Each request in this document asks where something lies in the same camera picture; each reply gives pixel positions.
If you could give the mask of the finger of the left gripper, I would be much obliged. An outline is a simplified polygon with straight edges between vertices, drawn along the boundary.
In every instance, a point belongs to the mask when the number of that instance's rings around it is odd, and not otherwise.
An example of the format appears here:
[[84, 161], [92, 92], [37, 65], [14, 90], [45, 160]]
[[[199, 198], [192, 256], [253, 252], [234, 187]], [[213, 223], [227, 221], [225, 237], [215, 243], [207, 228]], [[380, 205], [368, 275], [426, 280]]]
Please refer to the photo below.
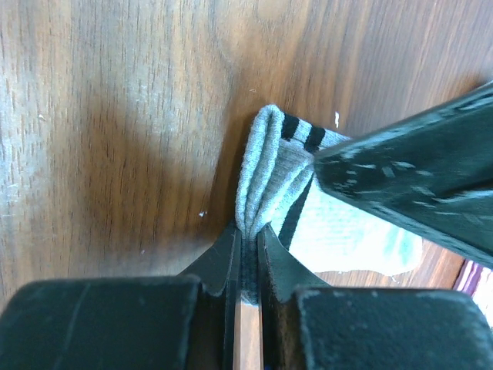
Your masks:
[[321, 189], [492, 265], [492, 86], [321, 150]]

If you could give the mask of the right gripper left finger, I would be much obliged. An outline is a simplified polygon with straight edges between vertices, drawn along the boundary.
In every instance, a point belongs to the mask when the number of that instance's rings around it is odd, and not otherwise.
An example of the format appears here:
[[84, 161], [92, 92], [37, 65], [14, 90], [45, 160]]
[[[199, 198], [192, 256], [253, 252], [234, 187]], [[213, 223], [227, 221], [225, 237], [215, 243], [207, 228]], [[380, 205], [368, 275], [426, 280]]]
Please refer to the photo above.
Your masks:
[[240, 232], [175, 276], [35, 281], [1, 316], [3, 369], [236, 369]]

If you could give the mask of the grey sock black stripes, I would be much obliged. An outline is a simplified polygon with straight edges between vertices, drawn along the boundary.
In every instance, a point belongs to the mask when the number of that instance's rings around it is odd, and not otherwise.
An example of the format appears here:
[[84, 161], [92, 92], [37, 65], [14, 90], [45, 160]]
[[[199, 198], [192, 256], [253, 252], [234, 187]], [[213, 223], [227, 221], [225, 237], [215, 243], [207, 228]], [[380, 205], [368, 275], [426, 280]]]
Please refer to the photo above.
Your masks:
[[322, 191], [314, 155], [346, 140], [263, 107], [250, 129], [236, 192], [242, 234], [241, 290], [257, 305], [256, 237], [270, 225], [281, 244], [314, 273], [375, 271], [392, 276], [421, 262], [422, 239]]

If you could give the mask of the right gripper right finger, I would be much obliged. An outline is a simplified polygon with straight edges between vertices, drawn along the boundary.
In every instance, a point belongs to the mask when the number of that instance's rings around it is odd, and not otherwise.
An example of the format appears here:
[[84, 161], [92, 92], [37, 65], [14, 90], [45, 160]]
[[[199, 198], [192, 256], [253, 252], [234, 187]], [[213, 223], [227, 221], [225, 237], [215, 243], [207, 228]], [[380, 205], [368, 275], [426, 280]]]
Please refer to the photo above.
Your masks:
[[457, 291], [335, 288], [271, 227], [257, 235], [265, 369], [490, 369], [492, 333]]

